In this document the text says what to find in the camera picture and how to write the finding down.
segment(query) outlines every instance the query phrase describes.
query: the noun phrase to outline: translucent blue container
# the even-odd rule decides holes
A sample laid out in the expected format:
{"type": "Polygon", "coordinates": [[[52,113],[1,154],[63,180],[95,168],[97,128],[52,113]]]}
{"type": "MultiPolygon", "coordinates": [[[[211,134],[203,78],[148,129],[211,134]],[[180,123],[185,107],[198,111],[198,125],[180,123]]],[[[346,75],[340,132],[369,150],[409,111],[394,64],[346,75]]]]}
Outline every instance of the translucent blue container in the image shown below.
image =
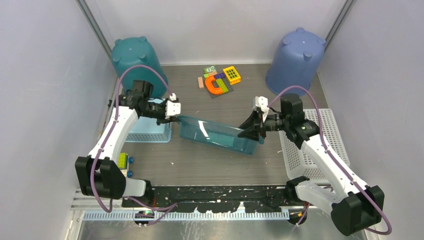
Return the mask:
{"type": "MultiPolygon", "coordinates": [[[[318,65],[324,56],[326,41],[312,32],[298,27],[283,37],[266,73],[266,85],[274,94],[292,85],[309,90],[318,65]]],[[[287,93],[305,93],[300,89],[291,89],[287,93]]]]}
{"type": "Polygon", "coordinates": [[[239,153],[253,155],[258,143],[248,138],[237,137],[243,130],[221,123],[190,116],[179,116],[179,136],[199,143],[209,144],[239,153]]]}
{"type": "MultiPolygon", "coordinates": [[[[113,67],[119,77],[128,68],[143,64],[153,68],[168,84],[168,79],[162,71],[156,52],[145,36],[116,40],[111,58],[113,67]]],[[[140,67],[130,70],[122,80],[122,86],[125,92],[133,88],[134,80],[144,80],[153,84],[151,98],[161,98],[167,91],[158,76],[149,69],[140,67]]]]}

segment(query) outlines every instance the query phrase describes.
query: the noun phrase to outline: robotic arm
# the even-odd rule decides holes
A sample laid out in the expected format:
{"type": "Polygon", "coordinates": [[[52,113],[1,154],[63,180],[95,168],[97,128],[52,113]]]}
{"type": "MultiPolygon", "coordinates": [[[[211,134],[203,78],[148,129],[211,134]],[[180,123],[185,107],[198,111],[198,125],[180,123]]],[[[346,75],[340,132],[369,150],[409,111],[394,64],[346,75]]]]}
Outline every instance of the robotic arm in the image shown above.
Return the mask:
{"type": "MultiPolygon", "coordinates": [[[[181,103],[175,94],[161,103],[150,102],[153,85],[147,81],[135,80],[132,90],[128,94],[119,96],[119,115],[114,131],[107,136],[103,134],[88,156],[80,156],[75,162],[81,192],[86,196],[93,196],[90,185],[90,170],[94,156],[101,144],[108,138],[107,144],[98,158],[94,172],[95,188],[102,198],[120,199],[122,196],[141,197],[145,195],[147,183],[144,180],[125,177],[118,168],[118,159],[125,139],[139,117],[156,119],[156,123],[165,124],[176,122],[175,117],[181,113],[181,103]]],[[[115,119],[112,117],[104,130],[108,133],[115,119]]]]}
{"type": "MultiPolygon", "coordinates": [[[[297,94],[284,94],[281,112],[269,115],[268,100],[261,96],[253,100],[253,112],[239,127],[243,129],[238,137],[259,141],[267,132],[284,131],[287,138],[311,157],[334,188],[334,192],[314,184],[309,178],[300,176],[287,182],[285,197],[292,203],[309,202],[331,216],[337,229],[349,236],[381,221],[382,217],[359,191],[353,181],[331,159],[324,148],[320,129],[315,122],[305,118],[303,103],[297,94]]],[[[347,171],[358,186],[383,209],[384,193],[378,186],[369,187],[336,154],[324,136],[327,150],[347,171]]]]}

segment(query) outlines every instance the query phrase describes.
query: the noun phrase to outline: light blue basket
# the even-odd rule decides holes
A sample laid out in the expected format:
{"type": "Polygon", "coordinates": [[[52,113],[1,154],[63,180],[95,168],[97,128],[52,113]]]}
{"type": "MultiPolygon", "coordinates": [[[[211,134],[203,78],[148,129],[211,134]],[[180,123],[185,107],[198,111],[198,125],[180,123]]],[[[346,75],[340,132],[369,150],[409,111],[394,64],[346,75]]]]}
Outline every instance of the light blue basket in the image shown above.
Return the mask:
{"type": "MultiPolygon", "coordinates": [[[[160,103],[162,100],[154,99],[151,102],[160,103]]],[[[140,117],[129,131],[125,142],[127,143],[167,143],[171,140],[171,122],[156,124],[155,118],[140,117]]]]}

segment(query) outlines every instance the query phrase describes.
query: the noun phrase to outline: white wall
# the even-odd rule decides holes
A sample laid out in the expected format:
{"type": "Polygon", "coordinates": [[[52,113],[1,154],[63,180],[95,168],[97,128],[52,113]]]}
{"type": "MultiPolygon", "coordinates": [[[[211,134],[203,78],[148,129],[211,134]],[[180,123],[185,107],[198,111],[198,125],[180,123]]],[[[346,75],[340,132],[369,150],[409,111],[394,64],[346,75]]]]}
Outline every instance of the white wall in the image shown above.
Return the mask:
{"type": "Polygon", "coordinates": [[[74,0],[2,0],[0,36],[0,239],[58,240],[114,71],[74,0]]]}
{"type": "Polygon", "coordinates": [[[345,0],[87,0],[109,44],[147,36],[162,64],[269,63],[304,27],[325,38],[345,0]]]}
{"type": "Polygon", "coordinates": [[[394,240],[424,234],[423,9],[356,1],[319,67],[351,167],[385,193],[394,240]]]}

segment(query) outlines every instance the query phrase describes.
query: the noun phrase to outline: wooden block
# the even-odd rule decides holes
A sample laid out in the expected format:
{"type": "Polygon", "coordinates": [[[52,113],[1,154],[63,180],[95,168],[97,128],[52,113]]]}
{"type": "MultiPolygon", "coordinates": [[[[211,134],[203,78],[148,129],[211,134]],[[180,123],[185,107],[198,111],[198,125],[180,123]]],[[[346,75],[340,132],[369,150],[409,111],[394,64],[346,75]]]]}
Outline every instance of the wooden block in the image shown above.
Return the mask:
{"type": "Polygon", "coordinates": [[[205,86],[203,85],[203,78],[201,76],[199,76],[197,78],[198,84],[199,84],[199,89],[203,89],[205,86]]]}

